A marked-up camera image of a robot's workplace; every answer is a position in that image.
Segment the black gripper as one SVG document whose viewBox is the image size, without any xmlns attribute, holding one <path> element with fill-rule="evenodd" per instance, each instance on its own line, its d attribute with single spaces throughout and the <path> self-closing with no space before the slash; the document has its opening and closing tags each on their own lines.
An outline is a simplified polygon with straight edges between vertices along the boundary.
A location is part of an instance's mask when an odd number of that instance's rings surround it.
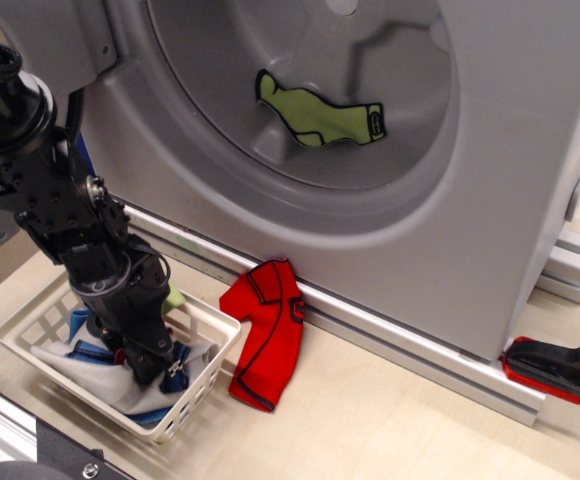
<svg viewBox="0 0 580 480">
<path fill-rule="evenodd" d="M 180 363 L 162 313 L 169 278 L 169 265 L 154 249 L 122 253 L 120 268 L 110 273 L 87 280 L 69 276 L 73 291 L 101 319 L 88 319 L 88 332 L 108 350 L 123 350 L 141 385 L 161 377 L 166 388 L 179 387 Z M 123 337 L 139 347 L 124 347 Z"/>
</svg>

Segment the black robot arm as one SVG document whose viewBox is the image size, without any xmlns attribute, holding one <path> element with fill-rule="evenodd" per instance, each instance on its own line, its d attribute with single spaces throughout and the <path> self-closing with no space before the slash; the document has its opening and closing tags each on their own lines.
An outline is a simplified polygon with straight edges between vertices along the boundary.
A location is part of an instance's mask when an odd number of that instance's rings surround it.
<svg viewBox="0 0 580 480">
<path fill-rule="evenodd" d="M 0 68 L 0 210 L 66 268 L 100 333 L 148 384 L 175 363 L 162 319 L 170 270 L 129 232 L 123 205 L 77 150 L 83 102 L 81 91 L 70 94 L 60 127 L 41 80 Z"/>
</svg>

